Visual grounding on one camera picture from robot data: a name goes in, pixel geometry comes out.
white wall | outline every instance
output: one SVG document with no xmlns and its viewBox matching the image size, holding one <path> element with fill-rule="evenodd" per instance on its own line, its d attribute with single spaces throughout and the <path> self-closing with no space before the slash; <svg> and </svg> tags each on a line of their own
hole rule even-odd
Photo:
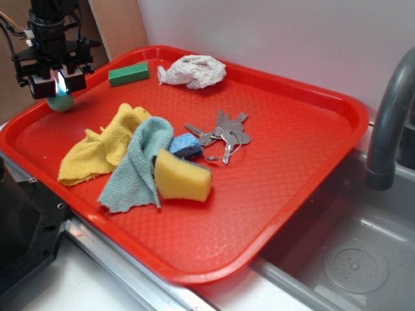
<svg viewBox="0 0 415 311">
<path fill-rule="evenodd" d="M 171 45 L 338 91 L 375 118 L 415 45 L 414 0 L 137 0 L 150 45 Z"/>
</svg>

gray faucet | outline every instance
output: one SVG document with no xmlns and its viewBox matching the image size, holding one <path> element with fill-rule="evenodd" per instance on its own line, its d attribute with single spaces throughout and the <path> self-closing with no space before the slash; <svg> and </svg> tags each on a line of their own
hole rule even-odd
<svg viewBox="0 0 415 311">
<path fill-rule="evenodd" d="M 364 182 L 387 190 L 394 182 L 395 160 L 415 168 L 415 47 L 392 75 L 376 117 L 366 160 Z"/>
</svg>

green block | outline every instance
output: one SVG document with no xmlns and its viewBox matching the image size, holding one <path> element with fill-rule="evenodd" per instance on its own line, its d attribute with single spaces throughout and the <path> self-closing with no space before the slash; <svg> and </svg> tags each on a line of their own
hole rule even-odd
<svg viewBox="0 0 415 311">
<path fill-rule="evenodd" d="M 148 73 L 147 63 L 138 63 L 137 65 L 114 69 L 108 73 L 108 80 L 111 86 L 120 86 L 148 78 L 150 78 L 150 74 Z"/>
</svg>

white paper towel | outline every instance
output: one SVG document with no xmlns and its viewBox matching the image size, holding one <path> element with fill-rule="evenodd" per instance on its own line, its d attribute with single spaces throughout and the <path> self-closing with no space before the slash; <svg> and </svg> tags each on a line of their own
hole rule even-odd
<svg viewBox="0 0 415 311">
<path fill-rule="evenodd" d="M 175 61 L 166 71 L 157 70 L 160 84 L 186 84 L 189 89 L 213 86 L 226 76 L 225 65 L 211 56 L 188 55 Z"/>
</svg>

yellow sponge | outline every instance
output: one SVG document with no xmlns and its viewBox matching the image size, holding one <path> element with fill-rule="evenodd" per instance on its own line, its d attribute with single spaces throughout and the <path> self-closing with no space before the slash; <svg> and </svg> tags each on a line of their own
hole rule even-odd
<svg viewBox="0 0 415 311">
<path fill-rule="evenodd" d="M 212 188 L 212 174 L 208 168 L 181 160 L 163 148 L 157 155 L 154 181 L 165 199 L 205 202 Z"/>
</svg>

